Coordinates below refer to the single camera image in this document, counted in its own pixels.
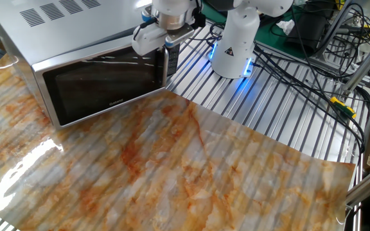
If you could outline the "white Franka Hand gripper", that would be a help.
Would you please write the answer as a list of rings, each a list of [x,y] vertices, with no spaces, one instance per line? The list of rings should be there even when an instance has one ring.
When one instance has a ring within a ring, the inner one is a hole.
[[[134,30],[132,48],[140,56],[162,47],[165,43],[166,30],[160,28],[156,23]]]

